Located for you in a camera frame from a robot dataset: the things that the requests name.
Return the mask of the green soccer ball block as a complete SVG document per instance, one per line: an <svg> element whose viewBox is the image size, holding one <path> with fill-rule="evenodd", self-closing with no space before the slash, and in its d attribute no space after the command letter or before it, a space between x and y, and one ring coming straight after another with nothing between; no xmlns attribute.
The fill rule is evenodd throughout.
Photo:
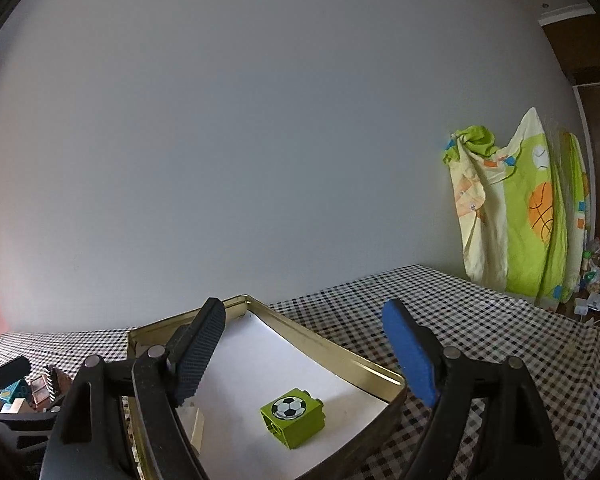
<svg viewBox="0 0 600 480"><path fill-rule="evenodd" d="M266 429L288 450L304 445L325 428L324 403L293 388L260 408Z"/></svg>

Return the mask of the green cartoon blanket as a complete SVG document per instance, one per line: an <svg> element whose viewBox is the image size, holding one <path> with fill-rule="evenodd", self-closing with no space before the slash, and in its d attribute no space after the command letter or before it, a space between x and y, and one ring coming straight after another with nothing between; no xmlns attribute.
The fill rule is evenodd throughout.
<svg viewBox="0 0 600 480"><path fill-rule="evenodd" d="M502 148L483 126L455 131L443 162L468 278L546 310L568 301L590 218L578 138L530 108Z"/></svg>

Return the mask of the gold metal tin box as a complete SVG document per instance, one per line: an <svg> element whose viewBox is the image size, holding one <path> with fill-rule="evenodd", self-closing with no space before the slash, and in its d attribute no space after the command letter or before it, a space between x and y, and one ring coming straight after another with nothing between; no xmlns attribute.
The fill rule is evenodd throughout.
<svg viewBox="0 0 600 480"><path fill-rule="evenodd" d="M391 437L394 428L401 420L407 394L406 381L401 374L387 370L334 344L250 296L227 299L224 307L225 327L231 320L252 313L317 364L326 367L349 384L387 402L387 407L370 423L370 426L339 452L339 457L350 458L355 462L354 468L347 476L353 474L376 448Z"/></svg>

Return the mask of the cluttered side table items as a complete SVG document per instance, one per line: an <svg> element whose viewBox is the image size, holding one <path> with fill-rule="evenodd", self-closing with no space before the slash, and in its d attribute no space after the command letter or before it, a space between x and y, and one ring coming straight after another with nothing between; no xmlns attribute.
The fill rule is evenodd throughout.
<svg viewBox="0 0 600 480"><path fill-rule="evenodd" d="M600 250L583 252L573 314L579 322L600 325Z"/></svg>

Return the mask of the turquoise toy brick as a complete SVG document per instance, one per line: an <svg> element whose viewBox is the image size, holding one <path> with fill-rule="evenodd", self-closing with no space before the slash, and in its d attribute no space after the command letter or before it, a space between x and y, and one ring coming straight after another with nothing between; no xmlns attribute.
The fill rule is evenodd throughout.
<svg viewBox="0 0 600 480"><path fill-rule="evenodd" d="M24 379L7 386L0 392L0 412L3 414L29 413L31 390Z"/></svg>

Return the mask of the white paper tin liner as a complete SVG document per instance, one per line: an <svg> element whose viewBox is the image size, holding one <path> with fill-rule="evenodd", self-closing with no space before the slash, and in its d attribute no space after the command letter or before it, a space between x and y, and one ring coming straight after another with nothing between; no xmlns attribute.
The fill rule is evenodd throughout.
<svg viewBox="0 0 600 480"><path fill-rule="evenodd" d="M294 388L321 400L325 427L290 450L265 427L265 404ZM204 415L199 460L211 479L343 479L339 452L387 402L317 364L252 313L227 323L194 396Z"/></svg>

